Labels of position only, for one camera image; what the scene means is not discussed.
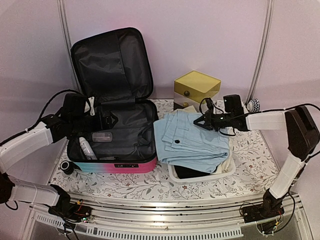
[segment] open suitcase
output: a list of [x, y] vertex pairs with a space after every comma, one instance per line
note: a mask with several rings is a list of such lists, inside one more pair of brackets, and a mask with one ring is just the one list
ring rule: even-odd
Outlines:
[[112, 133], [113, 139], [93, 142], [88, 134], [85, 138], [98, 160], [87, 160], [79, 138], [72, 138], [69, 159], [83, 172], [152, 171], [157, 162], [153, 122], [158, 115], [146, 99], [153, 91], [153, 78], [141, 33], [129, 27], [80, 40], [71, 57], [83, 93], [94, 97], [97, 105], [95, 119], [100, 121], [94, 124], [101, 125], [99, 132]]

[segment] folded clothes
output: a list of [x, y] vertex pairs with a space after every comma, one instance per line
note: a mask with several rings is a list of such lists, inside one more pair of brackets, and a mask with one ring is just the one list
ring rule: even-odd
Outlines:
[[229, 156], [229, 138], [194, 125], [200, 113], [177, 111], [154, 122], [158, 160], [204, 173], [213, 173]]

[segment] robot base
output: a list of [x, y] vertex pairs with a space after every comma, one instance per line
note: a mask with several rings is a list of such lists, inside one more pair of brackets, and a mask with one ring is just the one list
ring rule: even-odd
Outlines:
[[264, 219], [270, 219], [274, 218], [276, 216], [279, 216], [280, 213], [283, 215], [285, 213], [285, 210], [282, 206], [279, 206], [278, 208], [272, 209], [272, 211], [265, 211], [262, 207], [263, 205], [257, 205], [257, 206], [246, 206], [241, 209], [243, 219], [245, 223], [251, 223], [256, 221], [261, 221]]

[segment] floral tablecloth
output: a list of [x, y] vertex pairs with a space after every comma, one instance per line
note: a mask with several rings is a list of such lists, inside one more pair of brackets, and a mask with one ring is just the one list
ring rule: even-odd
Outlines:
[[[172, 112], [173, 100], [152, 100], [159, 118]], [[239, 132], [233, 137], [236, 171], [233, 175], [209, 182], [179, 184], [169, 177], [166, 164], [158, 163], [146, 174], [106, 174], [74, 171], [65, 175], [60, 162], [68, 160], [62, 154], [51, 183], [67, 192], [115, 199], [179, 201], [195, 199], [223, 199], [263, 193], [276, 179], [278, 170], [258, 131]]]

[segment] white robotic arm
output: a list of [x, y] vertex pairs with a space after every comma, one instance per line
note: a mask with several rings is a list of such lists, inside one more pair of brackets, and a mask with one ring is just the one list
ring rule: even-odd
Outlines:
[[[282, 130], [287, 131], [285, 111], [261, 112], [250, 114], [246, 118], [248, 130]], [[299, 171], [306, 165], [306, 162], [294, 156], [288, 151], [287, 158], [281, 168], [278, 177], [269, 189], [270, 193], [280, 199], [287, 194], [288, 189], [294, 182]]]
[[282, 130], [288, 136], [288, 155], [276, 180], [263, 196], [260, 208], [247, 206], [245, 221], [258, 221], [271, 218], [283, 212], [282, 200], [290, 191], [305, 169], [306, 163], [320, 141], [319, 130], [305, 105], [291, 107], [288, 110], [267, 110], [258, 113], [244, 113], [238, 95], [224, 96], [226, 113], [215, 114], [214, 104], [206, 98], [208, 111], [194, 121], [194, 124], [207, 130], [220, 131], [221, 128], [233, 127], [239, 131]]
[[[36, 150], [86, 129], [89, 125], [84, 120], [85, 113], [90, 111], [90, 115], [93, 116], [93, 109], [94, 98], [88, 100], [82, 95], [67, 94], [60, 117], [54, 114], [45, 116], [33, 129], [26, 129], [25, 133], [0, 146], [0, 204], [8, 201], [45, 204], [52, 207], [51, 214], [74, 221], [80, 219], [79, 212], [73, 214], [77, 206], [70, 203], [70, 196], [62, 188], [23, 181], [8, 176], [6, 172], [12, 165]], [[72, 117], [79, 115], [83, 115], [81, 120], [72, 120]], [[83, 214], [90, 216], [91, 208], [81, 209], [84, 210]]]

